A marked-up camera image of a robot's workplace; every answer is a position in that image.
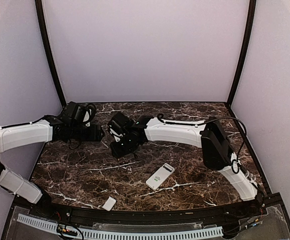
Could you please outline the white battery cover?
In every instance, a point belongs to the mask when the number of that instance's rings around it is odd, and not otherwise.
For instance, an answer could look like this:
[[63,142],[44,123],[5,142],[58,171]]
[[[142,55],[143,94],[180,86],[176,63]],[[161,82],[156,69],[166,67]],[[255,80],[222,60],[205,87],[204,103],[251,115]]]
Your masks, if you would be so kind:
[[111,211],[116,204],[117,200],[112,198],[111,196],[108,197],[107,201],[104,203],[102,208],[106,211]]

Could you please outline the white remote control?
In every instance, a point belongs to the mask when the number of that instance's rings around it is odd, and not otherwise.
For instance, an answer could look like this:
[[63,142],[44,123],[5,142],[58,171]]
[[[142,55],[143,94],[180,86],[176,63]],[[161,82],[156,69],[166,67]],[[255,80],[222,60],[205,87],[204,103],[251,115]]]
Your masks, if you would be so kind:
[[158,170],[156,170],[145,182],[145,184],[152,190],[157,190],[163,182],[175,171],[175,168],[164,163]]

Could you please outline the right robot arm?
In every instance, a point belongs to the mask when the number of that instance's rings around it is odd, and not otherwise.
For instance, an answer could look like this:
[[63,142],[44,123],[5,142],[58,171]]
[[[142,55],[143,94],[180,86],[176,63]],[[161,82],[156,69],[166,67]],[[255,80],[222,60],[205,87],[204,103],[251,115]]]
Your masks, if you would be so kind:
[[201,148],[204,166],[221,173],[245,201],[240,205],[240,213],[250,217],[259,209],[258,201],[264,194],[239,161],[239,154],[234,151],[219,118],[210,117],[207,121],[167,120],[160,113],[132,120],[118,112],[109,121],[108,132],[115,139],[110,148],[117,159],[134,153],[146,142],[163,141]]

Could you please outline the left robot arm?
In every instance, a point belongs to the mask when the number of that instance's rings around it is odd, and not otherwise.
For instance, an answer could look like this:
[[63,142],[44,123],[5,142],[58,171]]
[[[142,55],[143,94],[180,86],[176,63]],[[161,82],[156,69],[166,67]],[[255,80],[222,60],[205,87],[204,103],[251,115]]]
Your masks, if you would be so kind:
[[[14,148],[54,141],[99,142],[104,137],[100,125],[92,124],[96,107],[76,102],[68,103],[57,116],[45,115],[38,120],[0,126],[0,154]],[[0,187],[35,204],[45,218],[55,214],[49,194],[16,174],[0,161]]]

